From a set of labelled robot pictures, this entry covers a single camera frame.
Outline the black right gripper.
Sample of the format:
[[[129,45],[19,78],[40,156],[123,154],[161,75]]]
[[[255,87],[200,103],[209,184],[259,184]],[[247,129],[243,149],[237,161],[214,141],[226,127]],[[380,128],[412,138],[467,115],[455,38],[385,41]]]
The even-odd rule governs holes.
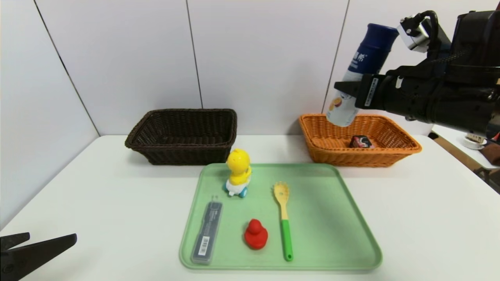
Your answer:
[[[392,75],[364,75],[361,81],[335,82],[343,99],[356,98],[356,106],[382,110],[407,119],[430,122],[430,101],[438,87],[434,80]]]

